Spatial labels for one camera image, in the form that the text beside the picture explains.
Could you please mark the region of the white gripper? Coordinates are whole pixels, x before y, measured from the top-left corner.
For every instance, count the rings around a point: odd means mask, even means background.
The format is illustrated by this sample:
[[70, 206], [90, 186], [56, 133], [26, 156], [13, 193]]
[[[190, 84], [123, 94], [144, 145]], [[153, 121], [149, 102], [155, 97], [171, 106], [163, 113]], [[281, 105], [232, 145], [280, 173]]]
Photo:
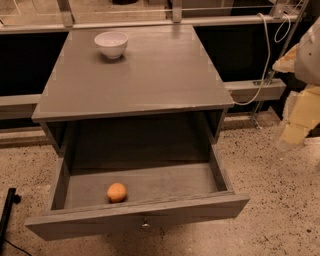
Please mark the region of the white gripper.
[[288, 97], [288, 124], [281, 123], [276, 148], [289, 151], [300, 146], [320, 123], [320, 86], [308, 84], [300, 93]]

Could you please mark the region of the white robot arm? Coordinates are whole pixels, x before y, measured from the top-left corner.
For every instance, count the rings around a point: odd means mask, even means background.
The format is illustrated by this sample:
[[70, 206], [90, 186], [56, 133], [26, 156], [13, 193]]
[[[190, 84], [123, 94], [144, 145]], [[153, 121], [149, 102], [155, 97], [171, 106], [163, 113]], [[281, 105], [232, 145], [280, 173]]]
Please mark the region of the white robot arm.
[[282, 131], [276, 143], [280, 151], [300, 146], [320, 124], [320, 17], [272, 68], [293, 73], [306, 87], [291, 93], [285, 103]]

